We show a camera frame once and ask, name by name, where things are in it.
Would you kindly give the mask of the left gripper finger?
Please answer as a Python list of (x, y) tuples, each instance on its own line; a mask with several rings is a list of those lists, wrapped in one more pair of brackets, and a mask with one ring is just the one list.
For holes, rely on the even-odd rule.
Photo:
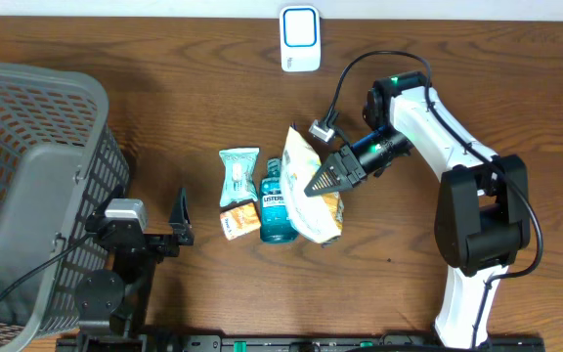
[(122, 185), (117, 185), (108, 195), (108, 197), (93, 211), (94, 218), (105, 217), (106, 210), (115, 198), (122, 198), (124, 195), (124, 187)]
[(186, 190), (184, 188), (180, 188), (178, 191), (168, 223), (174, 236), (178, 238), (192, 238), (194, 236), (188, 211)]

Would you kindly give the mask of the mint green wipes pack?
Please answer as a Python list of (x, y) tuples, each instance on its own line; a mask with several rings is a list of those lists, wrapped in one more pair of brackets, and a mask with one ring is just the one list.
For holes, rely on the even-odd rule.
[(260, 149), (234, 148), (222, 150), (219, 156), (225, 167), (225, 178), (220, 197), (220, 206), (227, 207), (232, 203), (247, 200), (258, 200), (253, 172)]

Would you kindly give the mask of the white barcode scanner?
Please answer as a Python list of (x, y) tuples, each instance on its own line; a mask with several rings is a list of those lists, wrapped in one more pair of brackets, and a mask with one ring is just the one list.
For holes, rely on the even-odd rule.
[(285, 72), (310, 72), (320, 68), (322, 45), (320, 12), (311, 5), (280, 10), (281, 68)]

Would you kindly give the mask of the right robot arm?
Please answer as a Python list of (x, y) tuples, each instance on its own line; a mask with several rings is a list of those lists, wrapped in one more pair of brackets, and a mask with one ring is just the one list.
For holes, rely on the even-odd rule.
[(363, 118), (370, 134), (331, 154), (305, 195), (351, 190), (395, 158), (417, 151), (440, 181), (434, 236), (448, 265), (434, 330), (446, 347), (481, 346), (498, 281), (530, 241), (528, 213), (519, 199), (528, 191), (524, 162), (479, 143), (420, 71), (375, 81)]

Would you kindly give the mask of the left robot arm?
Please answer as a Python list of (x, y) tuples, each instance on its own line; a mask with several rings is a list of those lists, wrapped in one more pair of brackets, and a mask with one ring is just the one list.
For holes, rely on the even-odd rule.
[(175, 198), (168, 234), (148, 234), (148, 214), (139, 199), (126, 198), (117, 186), (87, 217), (85, 231), (93, 243), (113, 255), (109, 269), (94, 270), (77, 284), (74, 303), (79, 333), (60, 339), (59, 351), (181, 351), (180, 338), (146, 324), (156, 266), (177, 257), (195, 235), (186, 191)]

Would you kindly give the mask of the grey plastic basket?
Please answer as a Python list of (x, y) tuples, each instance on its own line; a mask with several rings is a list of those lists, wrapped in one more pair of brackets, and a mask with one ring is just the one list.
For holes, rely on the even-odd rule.
[(129, 167), (89, 75), (0, 64), (0, 351), (72, 330), (73, 293), (107, 253), (87, 217)]

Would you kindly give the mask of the teal Listerine mouthwash bottle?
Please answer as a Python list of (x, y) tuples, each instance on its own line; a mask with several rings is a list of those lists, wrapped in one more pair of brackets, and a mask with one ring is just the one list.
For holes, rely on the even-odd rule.
[(294, 242), (298, 232), (292, 227), (281, 191), (282, 161), (270, 158), (267, 173), (260, 182), (260, 240), (268, 244)]

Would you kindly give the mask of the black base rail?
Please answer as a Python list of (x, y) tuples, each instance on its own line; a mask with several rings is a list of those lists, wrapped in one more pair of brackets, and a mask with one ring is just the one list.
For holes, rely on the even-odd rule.
[(136, 339), (101, 340), (85, 336), (60, 338), (57, 352), (79, 351), (170, 351), (170, 352), (344, 352), (344, 351), (445, 351), (432, 335), (390, 333), (381, 337), (293, 337), (255, 338), (218, 335), (169, 336), (155, 340), (146, 335)]

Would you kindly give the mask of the small orange packet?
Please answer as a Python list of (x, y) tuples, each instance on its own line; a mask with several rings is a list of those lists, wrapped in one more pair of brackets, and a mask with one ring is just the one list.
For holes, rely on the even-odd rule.
[(255, 204), (249, 202), (220, 214), (223, 233), (228, 241), (247, 235), (261, 228)]

